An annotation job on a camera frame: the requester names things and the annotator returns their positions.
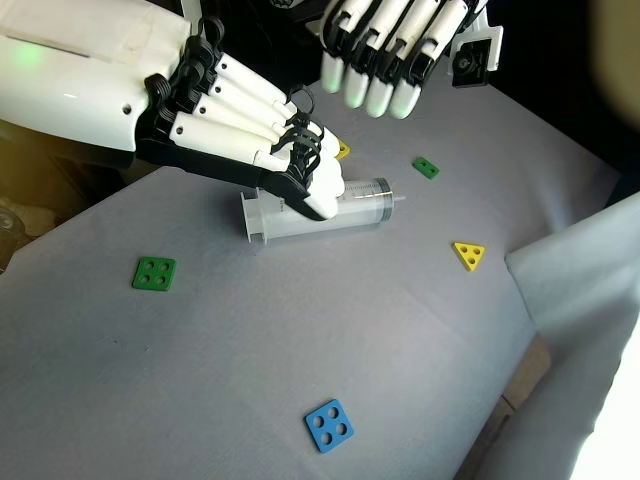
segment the yellow block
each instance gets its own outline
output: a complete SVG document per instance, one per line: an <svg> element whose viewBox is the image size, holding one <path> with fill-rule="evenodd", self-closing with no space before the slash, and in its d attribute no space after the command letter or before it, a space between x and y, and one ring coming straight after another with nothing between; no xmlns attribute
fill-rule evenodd
<svg viewBox="0 0 640 480"><path fill-rule="evenodd" d="M476 269L484 256L485 250L482 245L460 242L454 242L453 249L460 257L460 260L462 260L464 266L467 267L467 270L470 272L473 272Z"/></svg>
<svg viewBox="0 0 640 480"><path fill-rule="evenodd" d="M342 140L340 140L340 152L338 153L338 155L336 155L336 158L338 160L342 160L344 157L346 157L350 153L351 153L351 147L349 147L349 145L347 145Z"/></svg>

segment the green square block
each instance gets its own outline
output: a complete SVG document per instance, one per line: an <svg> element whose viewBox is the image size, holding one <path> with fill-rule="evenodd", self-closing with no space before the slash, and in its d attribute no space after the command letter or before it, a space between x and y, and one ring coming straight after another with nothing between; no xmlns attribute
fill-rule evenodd
<svg viewBox="0 0 640 480"><path fill-rule="evenodd" d="M423 157L416 158L413 162L413 166L429 180L433 180L440 173L440 169L438 167Z"/></svg>
<svg viewBox="0 0 640 480"><path fill-rule="evenodd" d="M166 292L171 287L176 261L172 258L142 257L131 286L141 290Z"/></svg>

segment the syringe barrel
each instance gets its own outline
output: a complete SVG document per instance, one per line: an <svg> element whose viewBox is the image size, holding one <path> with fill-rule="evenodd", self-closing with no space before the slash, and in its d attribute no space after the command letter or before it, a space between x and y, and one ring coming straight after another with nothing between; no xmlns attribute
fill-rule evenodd
<svg viewBox="0 0 640 480"><path fill-rule="evenodd" d="M261 235L266 243L274 238L386 222L393 213L394 199L388 182L375 178L345 182L345 193L338 198L338 214L323 222L309 220L264 190L257 190L252 199L242 195L242 206L249 241Z"/></svg>

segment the blue block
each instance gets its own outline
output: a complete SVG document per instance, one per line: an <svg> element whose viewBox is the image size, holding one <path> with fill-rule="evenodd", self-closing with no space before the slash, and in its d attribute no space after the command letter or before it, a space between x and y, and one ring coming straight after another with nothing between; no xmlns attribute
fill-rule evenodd
<svg viewBox="0 0 640 480"><path fill-rule="evenodd" d="M337 400L331 400L304 419L320 453L333 450L355 433L347 414Z"/></svg>

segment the robotic arm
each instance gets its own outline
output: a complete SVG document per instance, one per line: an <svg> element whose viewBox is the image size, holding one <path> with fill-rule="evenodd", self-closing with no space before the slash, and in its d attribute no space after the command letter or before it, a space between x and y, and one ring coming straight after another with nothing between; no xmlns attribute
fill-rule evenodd
<svg viewBox="0 0 640 480"><path fill-rule="evenodd" d="M0 0L0 119L263 187L314 220L344 193L337 138L312 111L143 0Z"/></svg>
<svg viewBox="0 0 640 480"><path fill-rule="evenodd" d="M321 26L322 85L404 119L447 47L456 87L486 85L498 69L502 27L489 27L489 0L334 0Z"/></svg>

